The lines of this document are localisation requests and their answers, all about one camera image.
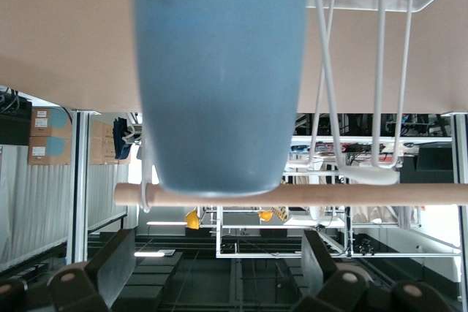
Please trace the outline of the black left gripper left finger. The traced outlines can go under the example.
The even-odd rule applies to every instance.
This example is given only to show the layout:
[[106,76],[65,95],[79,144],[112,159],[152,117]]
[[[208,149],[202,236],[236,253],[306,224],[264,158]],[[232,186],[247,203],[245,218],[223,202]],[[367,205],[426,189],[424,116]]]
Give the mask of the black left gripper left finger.
[[135,231],[121,229],[91,260],[59,269],[42,285],[1,281],[1,310],[110,311],[135,265]]

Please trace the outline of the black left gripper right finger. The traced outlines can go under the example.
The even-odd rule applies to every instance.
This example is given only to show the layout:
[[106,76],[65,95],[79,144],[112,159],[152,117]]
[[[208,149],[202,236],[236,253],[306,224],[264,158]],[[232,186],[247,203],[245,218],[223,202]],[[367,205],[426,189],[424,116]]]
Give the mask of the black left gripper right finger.
[[453,310],[428,284],[398,281],[388,290],[350,265],[338,266],[315,231],[303,233],[301,251],[301,269],[309,292],[293,311]]

